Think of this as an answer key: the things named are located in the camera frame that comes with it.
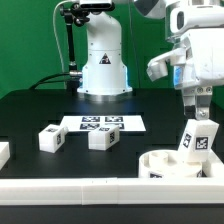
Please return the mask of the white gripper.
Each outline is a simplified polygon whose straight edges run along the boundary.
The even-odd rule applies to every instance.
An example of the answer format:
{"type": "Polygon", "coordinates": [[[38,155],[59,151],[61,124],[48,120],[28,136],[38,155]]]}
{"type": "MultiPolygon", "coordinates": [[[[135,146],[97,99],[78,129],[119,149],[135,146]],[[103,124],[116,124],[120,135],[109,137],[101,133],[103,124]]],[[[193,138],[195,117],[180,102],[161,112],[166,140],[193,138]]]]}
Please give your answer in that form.
{"type": "MultiPolygon", "coordinates": [[[[150,60],[147,73],[152,81],[168,75],[174,67],[176,89],[224,85],[224,7],[167,6],[166,40],[173,49],[150,60]]],[[[211,94],[183,96],[187,118],[207,120],[211,94]]]]}

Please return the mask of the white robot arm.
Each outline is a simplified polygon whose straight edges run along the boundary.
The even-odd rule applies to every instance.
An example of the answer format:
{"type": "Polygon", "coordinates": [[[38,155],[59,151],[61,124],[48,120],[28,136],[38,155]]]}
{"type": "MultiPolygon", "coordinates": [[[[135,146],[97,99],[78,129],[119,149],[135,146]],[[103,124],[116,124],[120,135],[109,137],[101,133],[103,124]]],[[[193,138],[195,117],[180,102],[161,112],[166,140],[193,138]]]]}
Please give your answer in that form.
{"type": "MultiPolygon", "coordinates": [[[[214,86],[224,85],[224,0],[132,0],[137,11],[165,21],[165,38],[173,49],[152,58],[147,73],[155,81],[174,67],[174,88],[182,92],[184,113],[207,120],[214,86]]],[[[127,91],[121,59],[121,26],[106,14],[118,0],[81,0],[89,13],[88,61],[81,91],[115,95],[127,91]]]]}

